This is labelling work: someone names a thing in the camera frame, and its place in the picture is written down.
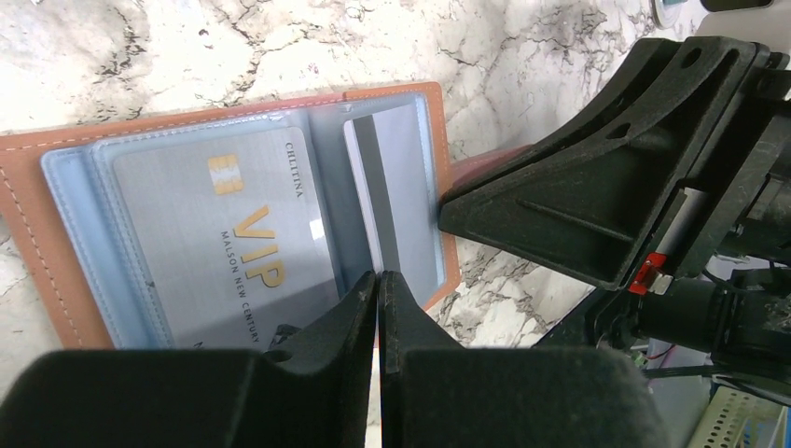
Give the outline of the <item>silver magnetic stripe card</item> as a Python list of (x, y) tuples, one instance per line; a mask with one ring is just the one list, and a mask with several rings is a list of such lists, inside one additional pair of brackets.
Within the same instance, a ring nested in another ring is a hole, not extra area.
[(447, 279), (425, 118), (407, 104), (343, 125), (372, 267), (402, 273), (421, 307)]

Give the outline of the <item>silver VIP card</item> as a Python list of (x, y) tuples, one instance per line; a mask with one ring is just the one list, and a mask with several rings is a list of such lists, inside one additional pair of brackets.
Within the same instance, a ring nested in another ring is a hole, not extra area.
[(174, 346), (266, 350), (338, 302), (299, 128), (177, 136), (112, 166)]

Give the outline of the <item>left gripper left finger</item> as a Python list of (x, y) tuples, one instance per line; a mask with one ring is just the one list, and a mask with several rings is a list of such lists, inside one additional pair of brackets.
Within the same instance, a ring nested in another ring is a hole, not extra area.
[(1, 405), (5, 447), (361, 447), (375, 273), (307, 328), (254, 350), (63, 350)]

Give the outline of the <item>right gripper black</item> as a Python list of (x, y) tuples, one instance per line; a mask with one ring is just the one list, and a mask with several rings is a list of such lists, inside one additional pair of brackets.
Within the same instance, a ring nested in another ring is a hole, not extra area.
[(703, 170), (667, 260), (593, 291), (541, 342), (660, 340), (647, 378), (708, 378), (788, 405), (788, 63), (773, 52), (757, 70), (756, 44), (728, 37), (642, 38), (559, 130), (454, 187), (439, 227), (617, 289), (678, 182)]

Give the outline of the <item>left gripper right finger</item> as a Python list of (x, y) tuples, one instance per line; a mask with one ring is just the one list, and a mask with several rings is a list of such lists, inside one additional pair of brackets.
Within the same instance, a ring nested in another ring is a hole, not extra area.
[(664, 447), (645, 377), (619, 352), (466, 348), (401, 273), (378, 293), (386, 447)]

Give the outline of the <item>brown leather card holder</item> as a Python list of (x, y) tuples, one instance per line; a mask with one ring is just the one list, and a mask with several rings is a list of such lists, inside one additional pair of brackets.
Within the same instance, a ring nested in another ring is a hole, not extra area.
[(21, 252), (28, 272), (62, 345), (67, 349), (111, 347), (76, 252), (67, 240), (52, 195), (46, 185), (41, 157), (52, 150), (91, 144), (107, 137), (169, 130), (264, 112), (368, 100), (418, 92), (428, 100), (432, 141), (448, 149), (442, 90), (436, 82), (418, 82), (334, 92), (274, 102), (203, 109), (145, 119), (108, 121), (59, 129), (5, 135), (1, 139), (1, 215)]

